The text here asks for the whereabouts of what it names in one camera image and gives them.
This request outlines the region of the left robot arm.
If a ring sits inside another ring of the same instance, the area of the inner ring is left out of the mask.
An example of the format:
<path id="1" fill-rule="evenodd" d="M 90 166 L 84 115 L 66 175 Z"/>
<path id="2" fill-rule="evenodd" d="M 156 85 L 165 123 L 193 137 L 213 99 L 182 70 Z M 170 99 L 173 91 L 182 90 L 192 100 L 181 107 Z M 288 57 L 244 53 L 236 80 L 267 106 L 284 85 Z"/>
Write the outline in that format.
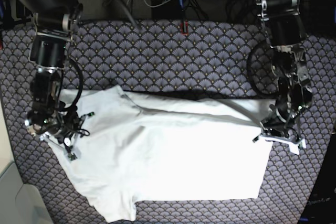
<path id="1" fill-rule="evenodd" d="M 307 68 L 306 51 L 300 46 L 307 38 L 300 17 L 300 0 L 255 0 L 257 16 L 265 32 L 265 39 L 258 47 L 269 46 L 274 54 L 271 70 L 278 81 L 278 90 L 271 94 L 261 92 L 251 76 L 251 59 L 257 51 L 248 55 L 248 79 L 256 93 L 264 98 L 275 98 L 270 114 L 261 121 L 262 132 L 256 140 L 284 143 L 298 155 L 306 148 L 301 137 L 300 116 L 312 104 L 313 92 Z"/>

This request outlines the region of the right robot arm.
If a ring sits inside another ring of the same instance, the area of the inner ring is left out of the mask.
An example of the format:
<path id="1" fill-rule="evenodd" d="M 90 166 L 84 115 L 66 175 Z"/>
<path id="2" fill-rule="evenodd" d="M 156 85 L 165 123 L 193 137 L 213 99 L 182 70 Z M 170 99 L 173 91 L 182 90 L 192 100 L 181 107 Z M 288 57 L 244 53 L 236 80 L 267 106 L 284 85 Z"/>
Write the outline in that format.
<path id="1" fill-rule="evenodd" d="M 25 126 L 32 136 L 51 143 L 76 160 L 73 142 L 89 132 L 82 129 L 89 113 L 79 116 L 77 102 L 83 91 L 83 74 L 78 64 L 66 56 L 66 44 L 72 42 L 75 26 L 81 17 L 83 5 L 78 0 L 19 0 L 33 14 L 35 38 L 29 60 L 37 66 L 30 85 L 33 96 Z M 72 66 L 79 78 L 79 88 L 72 104 L 66 106 L 60 99 L 65 65 Z"/>

